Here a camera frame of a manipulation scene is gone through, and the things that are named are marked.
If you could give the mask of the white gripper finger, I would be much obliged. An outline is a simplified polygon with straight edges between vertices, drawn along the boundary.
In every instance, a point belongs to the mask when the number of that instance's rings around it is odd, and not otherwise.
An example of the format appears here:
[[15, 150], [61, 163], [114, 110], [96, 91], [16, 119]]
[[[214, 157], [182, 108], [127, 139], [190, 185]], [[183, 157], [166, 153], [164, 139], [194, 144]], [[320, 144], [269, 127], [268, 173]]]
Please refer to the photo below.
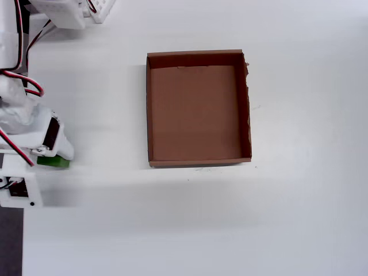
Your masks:
[[56, 154], [61, 156], [65, 160], [74, 159], [74, 148], [72, 144], [67, 140], [65, 134], [61, 134], [57, 138], [57, 152]]

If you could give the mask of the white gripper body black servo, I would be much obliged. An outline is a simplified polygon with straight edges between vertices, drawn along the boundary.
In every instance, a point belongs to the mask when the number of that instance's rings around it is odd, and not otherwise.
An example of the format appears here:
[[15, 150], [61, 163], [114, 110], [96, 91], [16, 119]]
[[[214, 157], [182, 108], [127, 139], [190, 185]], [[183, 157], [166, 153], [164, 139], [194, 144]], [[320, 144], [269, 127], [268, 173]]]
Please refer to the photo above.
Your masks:
[[64, 123], [50, 108], [36, 105], [27, 125], [20, 122], [17, 109], [1, 109], [1, 129], [27, 157], [64, 156]]

